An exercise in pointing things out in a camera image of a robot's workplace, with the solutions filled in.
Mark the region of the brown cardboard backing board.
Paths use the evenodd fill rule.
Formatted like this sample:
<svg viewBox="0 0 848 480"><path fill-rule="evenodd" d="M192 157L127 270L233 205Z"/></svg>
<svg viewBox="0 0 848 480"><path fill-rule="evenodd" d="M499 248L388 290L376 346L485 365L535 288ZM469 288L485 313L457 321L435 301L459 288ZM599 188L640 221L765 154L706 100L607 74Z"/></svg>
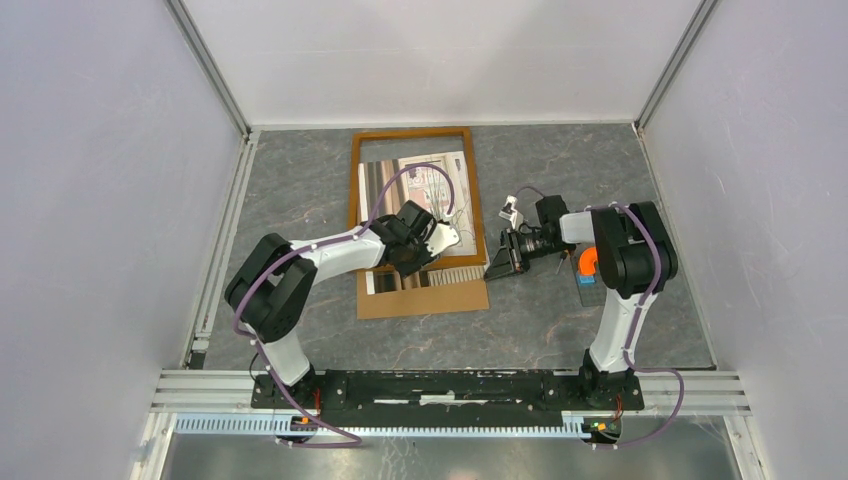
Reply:
<svg viewBox="0 0 848 480"><path fill-rule="evenodd" d="M385 319L460 313L489 308L484 267L419 271L402 278L394 271L360 271L357 318Z"/></svg>

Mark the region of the printed plant window photo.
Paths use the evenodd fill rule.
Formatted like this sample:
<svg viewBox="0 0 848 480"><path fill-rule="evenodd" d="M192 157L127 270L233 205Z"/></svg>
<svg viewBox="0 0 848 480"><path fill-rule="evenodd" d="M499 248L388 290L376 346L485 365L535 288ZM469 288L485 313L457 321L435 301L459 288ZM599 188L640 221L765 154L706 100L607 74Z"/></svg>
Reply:
<svg viewBox="0 0 848 480"><path fill-rule="evenodd" d="M419 163L435 165L447 174L442 175L429 167L404 173L389 187L378 214L395 214L402 204L412 200L433 214L436 220L446 221L458 231L458 244L448 248L442 254L444 258L476 254L478 242L473 224L472 192L462 151L360 163L357 180L361 219L368 219L379 193L397 171ZM421 270L406 278L393 271L367 271L364 273L364 281L366 293L376 295L475 281L482 279L483 274L482 265Z"/></svg>

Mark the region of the wooden picture frame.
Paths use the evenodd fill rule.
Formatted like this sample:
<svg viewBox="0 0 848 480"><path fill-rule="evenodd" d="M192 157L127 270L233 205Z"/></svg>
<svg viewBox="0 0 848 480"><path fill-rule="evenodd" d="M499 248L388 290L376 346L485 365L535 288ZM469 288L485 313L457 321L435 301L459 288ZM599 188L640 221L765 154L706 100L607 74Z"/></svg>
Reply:
<svg viewBox="0 0 848 480"><path fill-rule="evenodd" d="M472 192L472 207L474 213L474 227L477 233L478 252L470 256L447 257L440 255L439 259L428 265L432 269L447 269L462 266L483 265L488 261L486 252L486 240L484 233L484 222L482 215L480 191L477 180L477 169L475 165L475 156L472 143L471 129L467 126L445 126L445 127L429 127L429 128L413 128L413 129L381 129L374 131L358 132L353 135L352 140L352 166L351 166L351 186L349 195L349 214L348 227L354 228L360 223L374 217L381 217L378 214L387 191L393 182L399 179L404 173L416 168L431 168L442 175L447 173L435 165L427 163L419 163L408 165L405 168L397 171L384 185L379 193L377 201L373 204L373 208L367 220L361 219L359 210L359 191L357 180L357 167L360 163L365 162L361 159L362 144L378 141L405 141L411 143L421 152L417 155L411 153L403 154L400 158L419 156L432 153L443 153L451 151L462 151L465 154L469 182Z"/></svg>

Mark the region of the orange handled screwdriver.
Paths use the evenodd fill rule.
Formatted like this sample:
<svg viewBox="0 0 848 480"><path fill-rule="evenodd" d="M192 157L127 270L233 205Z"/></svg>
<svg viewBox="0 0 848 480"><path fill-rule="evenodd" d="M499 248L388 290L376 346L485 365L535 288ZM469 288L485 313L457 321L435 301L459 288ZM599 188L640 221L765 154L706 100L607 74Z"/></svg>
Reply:
<svg viewBox="0 0 848 480"><path fill-rule="evenodd" d="M560 274L560 272L562 271L562 267L563 267L563 265L564 265L564 263L565 263L565 260L568 258L568 256L569 256L569 253L568 253L568 251L567 251L567 250L563 250L563 251L559 254L559 260L558 260L557 268L556 268L556 271L555 271L555 274L556 274L556 275L559 275L559 274Z"/></svg>

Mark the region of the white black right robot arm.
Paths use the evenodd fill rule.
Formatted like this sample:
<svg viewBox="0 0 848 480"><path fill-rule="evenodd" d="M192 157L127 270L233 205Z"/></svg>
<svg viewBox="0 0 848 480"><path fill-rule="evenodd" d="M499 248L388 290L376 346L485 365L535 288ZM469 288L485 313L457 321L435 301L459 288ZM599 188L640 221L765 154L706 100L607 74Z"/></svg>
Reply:
<svg viewBox="0 0 848 480"><path fill-rule="evenodd" d="M500 245L484 273L487 281L529 271L532 260L572 253L580 244L596 251L594 265L606 297L596 337L584 354L577 392L591 408L602 408L636 380L635 344L647 311L679 262L657 205L643 201L568 210L559 195L535 204L538 225L531 226L517 208L514 195L498 215L508 221Z"/></svg>

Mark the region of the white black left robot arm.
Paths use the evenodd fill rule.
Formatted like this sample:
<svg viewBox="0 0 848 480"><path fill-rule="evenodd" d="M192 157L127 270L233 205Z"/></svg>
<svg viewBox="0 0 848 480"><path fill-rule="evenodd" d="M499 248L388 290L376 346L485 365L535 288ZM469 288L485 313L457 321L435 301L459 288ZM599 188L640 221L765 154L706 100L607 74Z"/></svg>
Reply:
<svg viewBox="0 0 848 480"><path fill-rule="evenodd" d="M295 328L312 288L349 272L389 266L406 277L437 260L458 241L453 227L413 201L395 214L314 240L288 241L267 234L230 280L224 293L234 329L257 345L277 381L275 392L290 407L314 394L313 367Z"/></svg>

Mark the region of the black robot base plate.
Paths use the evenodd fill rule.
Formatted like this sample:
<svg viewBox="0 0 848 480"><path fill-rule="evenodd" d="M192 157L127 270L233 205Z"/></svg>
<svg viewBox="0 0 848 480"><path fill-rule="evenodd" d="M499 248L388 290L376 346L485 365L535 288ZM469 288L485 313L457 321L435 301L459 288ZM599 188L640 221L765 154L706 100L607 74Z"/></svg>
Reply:
<svg viewBox="0 0 848 480"><path fill-rule="evenodd" d="M336 427L554 427L564 412L645 407L637 377L588 394L579 372L555 370L327 370L288 393Z"/></svg>

